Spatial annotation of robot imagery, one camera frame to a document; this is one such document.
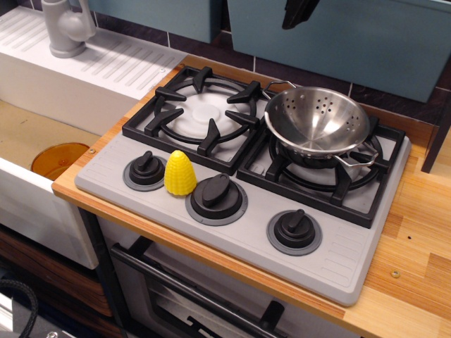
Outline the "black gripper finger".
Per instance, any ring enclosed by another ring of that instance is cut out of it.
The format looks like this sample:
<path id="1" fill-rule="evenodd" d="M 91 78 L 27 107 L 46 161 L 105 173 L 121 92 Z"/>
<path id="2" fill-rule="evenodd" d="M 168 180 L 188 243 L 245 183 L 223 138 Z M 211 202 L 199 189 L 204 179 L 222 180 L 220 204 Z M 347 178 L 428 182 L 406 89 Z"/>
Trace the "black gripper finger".
<path id="1" fill-rule="evenodd" d="M 317 7 L 317 0 L 287 0 L 282 28 L 292 29 L 308 21 Z"/>

